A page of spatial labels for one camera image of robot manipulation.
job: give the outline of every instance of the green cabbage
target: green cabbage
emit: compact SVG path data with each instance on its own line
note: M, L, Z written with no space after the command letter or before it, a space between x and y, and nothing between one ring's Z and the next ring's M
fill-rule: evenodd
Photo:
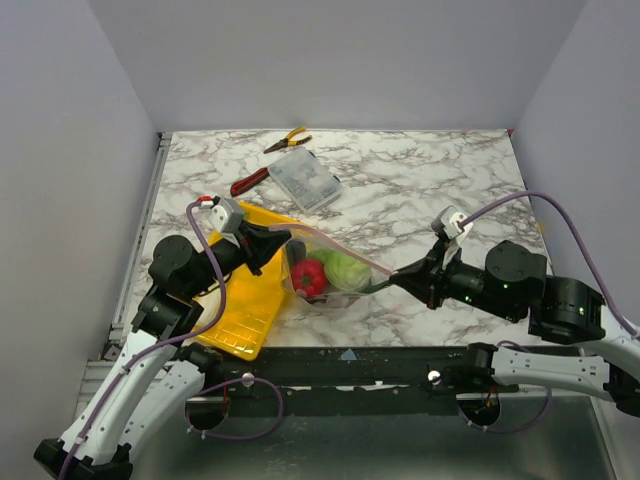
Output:
M313 258L314 260L318 260L323 265L327 263L329 257L336 255L336 252L331 250L330 248L314 248L307 250L307 258Z
M368 265L344 253L329 252L325 255L324 274L334 287L358 292L369 285L372 272Z

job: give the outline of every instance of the marble table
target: marble table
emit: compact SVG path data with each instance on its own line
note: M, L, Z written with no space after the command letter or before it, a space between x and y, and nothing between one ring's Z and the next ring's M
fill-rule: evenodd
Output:
M142 260L124 319L130 323L150 286L146 270L156 243L181 234L194 245L185 206L203 194L227 195L230 185L283 152L262 151L286 131L174 133L153 208ZM435 237L429 225L444 207L467 213L522 190L523 181L504 130L467 132L313 131L306 145L346 187L342 197L304 215L271 179L239 197L320 228L369 257L399 268L423 257ZM481 266L487 251L511 239L544 253L528 201L487 215L467 237L463 259ZM399 288L359 300L341 316L309 312L293 304L275 322L272 346L437 346L509 339L541 343L527 322L510 324L454 301L432 311Z

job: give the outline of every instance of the yellow tray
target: yellow tray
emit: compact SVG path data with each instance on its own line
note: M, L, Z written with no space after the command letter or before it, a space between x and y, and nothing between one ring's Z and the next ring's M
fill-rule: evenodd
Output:
M239 203L246 212L246 220L251 223L263 226L283 222L298 223L264 208ZM220 238L218 233L214 233L209 238L209 244ZM215 327L198 335L198 341L244 360L256 358L287 295L282 288L282 255L280 249L262 268L262 275L259 277L253 276L246 265L233 272L227 283L227 308L222 318ZM196 300L205 309L198 322L201 326L213 318L220 294L216 290Z

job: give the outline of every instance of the pliers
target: pliers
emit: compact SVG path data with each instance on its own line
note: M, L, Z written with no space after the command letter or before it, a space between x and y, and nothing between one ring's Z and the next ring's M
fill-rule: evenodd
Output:
M306 129L307 129L307 127L300 127L300 128L296 128L295 130L290 131L287 134L286 137L284 137L279 142L274 143L273 145L271 145L269 148L267 148L262 153L271 153L271 152L275 152L276 150L280 150L282 148L297 147L298 145L303 145L303 144L307 143L309 140L311 140L311 138L312 138L311 135L309 135L308 137L303 138L302 140L291 140L291 138L294 135L302 133Z

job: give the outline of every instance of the white wall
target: white wall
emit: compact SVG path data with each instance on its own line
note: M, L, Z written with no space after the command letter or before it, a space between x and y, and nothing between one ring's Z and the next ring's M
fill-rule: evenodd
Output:
M72 419L114 312L157 146L85 0L0 15L0 478Z
M640 2L590 0L513 137L532 189L569 210L612 294L640 324ZM562 220L534 202L559 274L593 284ZM637 478L640 420L605 406L619 478Z
M584 0L90 0L160 130L515 126Z

